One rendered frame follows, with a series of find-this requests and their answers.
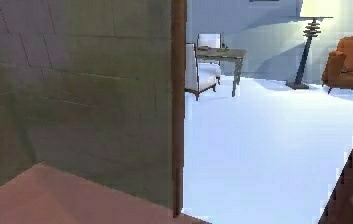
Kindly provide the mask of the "white upholstered chair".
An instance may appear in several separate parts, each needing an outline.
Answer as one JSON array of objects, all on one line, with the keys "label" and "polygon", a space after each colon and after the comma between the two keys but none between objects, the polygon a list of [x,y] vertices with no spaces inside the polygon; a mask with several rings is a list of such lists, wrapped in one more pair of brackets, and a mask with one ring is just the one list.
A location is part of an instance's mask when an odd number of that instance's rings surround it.
[{"label": "white upholstered chair", "polygon": [[[197,49],[199,51],[209,50],[211,48],[220,48],[221,44],[222,35],[218,33],[199,34],[197,38]],[[198,60],[198,65],[201,69],[213,71],[218,84],[220,84],[222,70],[219,61]]]},{"label": "white upholstered chair", "polygon": [[195,45],[186,44],[186,68],[184,91],[195,95],[199,100],[202,92],[212,89],[216,91],[216,71],[210,68],[200,68],[197,62]]}]

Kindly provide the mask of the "grey wooden table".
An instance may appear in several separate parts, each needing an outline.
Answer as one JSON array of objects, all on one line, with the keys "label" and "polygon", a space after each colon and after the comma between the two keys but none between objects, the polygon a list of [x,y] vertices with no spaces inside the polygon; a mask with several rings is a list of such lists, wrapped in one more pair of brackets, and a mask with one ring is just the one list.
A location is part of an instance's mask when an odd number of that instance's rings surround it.
[{"label": "grey wooden table", "polygon": [[229,49],[228,52],[217,52],[220,48],[211,48],[209,50],[199,51],[197,49],[196,54],[197,58],[201,60],[216,60],[216,61],[225,61],[234,63],[234,72],[233,72],[233,83],[232,83],[232,96],[235,96],[236,88],[240,83],[241,69],[245,55],[247,54],[246,50],[243,49]]}]

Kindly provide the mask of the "dark floor lamp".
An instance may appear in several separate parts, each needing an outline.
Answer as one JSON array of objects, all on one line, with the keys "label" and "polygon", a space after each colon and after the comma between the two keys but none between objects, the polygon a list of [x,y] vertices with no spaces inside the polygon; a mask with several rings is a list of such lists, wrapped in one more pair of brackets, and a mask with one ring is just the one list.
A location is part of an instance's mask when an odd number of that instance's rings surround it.
[{"label": "dark floor lamp", "polygon": [[339,17],[344,8],[340,5],[341,0],[303,0],[300,8],[299,17],[310,20],[303,31],[306,37],[304,50],[301,56],[295,80],[287,82],[286,85],[292,89],[308,89],[302,82],[305,66],[310,51],[312,39],[321,33],[319,20],[332,19]]}]

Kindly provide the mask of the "orange sofa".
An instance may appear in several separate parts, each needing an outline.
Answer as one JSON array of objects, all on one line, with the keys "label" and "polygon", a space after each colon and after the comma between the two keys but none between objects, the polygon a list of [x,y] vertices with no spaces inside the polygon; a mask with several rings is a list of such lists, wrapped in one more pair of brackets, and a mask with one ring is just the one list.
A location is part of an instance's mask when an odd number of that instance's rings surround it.
[{"label": "orange sofa", "polygon": [[[342,69],[349,72],[342,74]],[[328,86],[329,91],[333,88],[353,90],[353,36],[341,38],[336,49],[328,54],[322,84]]]}]

